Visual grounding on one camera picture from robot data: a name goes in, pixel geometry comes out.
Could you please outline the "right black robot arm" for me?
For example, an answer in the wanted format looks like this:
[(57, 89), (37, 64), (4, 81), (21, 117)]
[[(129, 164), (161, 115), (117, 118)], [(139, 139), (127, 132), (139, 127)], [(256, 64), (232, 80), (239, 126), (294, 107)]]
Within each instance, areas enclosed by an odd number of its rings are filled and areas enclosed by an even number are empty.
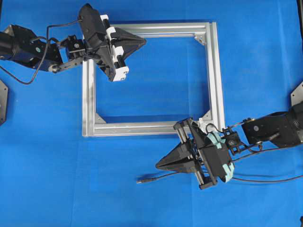
[(231, 155), (262, 147), (270, 141), (278, 148), (294, 147), (303, 142), (303, 104), (293, 105), (287, 112), (276, 112), (258, 119), (245, 119), (242, 129), (249, 145), (245, 145), (231, 127), (214, 131), (201, 130), (192, 119), (177, 122), (173, 128), (180, 143), (155, 166), (176, 173), (194, 173), (200, 189), (232, 179), (234, 161)]

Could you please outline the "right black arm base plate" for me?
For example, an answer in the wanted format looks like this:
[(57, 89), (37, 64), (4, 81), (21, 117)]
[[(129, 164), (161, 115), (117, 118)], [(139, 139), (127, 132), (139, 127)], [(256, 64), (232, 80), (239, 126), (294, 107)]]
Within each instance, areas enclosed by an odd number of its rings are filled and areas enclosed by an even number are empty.
[(301, 82), (290, 94), (291, 106), (299, 104), (303, 101), (303, 82)]

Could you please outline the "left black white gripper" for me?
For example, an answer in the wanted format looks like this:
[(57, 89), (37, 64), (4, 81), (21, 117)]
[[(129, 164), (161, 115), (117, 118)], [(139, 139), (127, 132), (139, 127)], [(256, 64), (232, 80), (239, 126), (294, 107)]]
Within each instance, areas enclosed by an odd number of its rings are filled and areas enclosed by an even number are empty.
[(146, 45), (147, 41), (111, 26), (108, 15), (100, 15), (88, 3), (80, 9), (78, 19), (87, 44), (87, 55), (94, 59), (111, 82), (125, 80), (129, 72), (125, 59)]

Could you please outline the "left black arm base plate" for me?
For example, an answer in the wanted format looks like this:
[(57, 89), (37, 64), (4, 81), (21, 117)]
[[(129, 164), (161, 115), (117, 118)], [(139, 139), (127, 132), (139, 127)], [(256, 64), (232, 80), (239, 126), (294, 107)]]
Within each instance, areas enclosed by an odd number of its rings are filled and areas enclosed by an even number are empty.
[(8, 87), (0, 80), (0, 124), (6, 121), (7, 102), (8, 102)]

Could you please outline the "right black teal gripper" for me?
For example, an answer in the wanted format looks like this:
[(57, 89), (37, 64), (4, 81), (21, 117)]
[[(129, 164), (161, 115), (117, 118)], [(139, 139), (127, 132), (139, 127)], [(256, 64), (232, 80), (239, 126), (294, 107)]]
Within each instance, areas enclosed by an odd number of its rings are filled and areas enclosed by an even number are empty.
[(225, 144), (217, 132), (204, 133), (192, 118), (173, 126), (180, 143), (157, 164), (156, 168), (178, 173), (194, 173), (199, 188), (217, 185), (217, 179), (228, 182), (235, 166)]

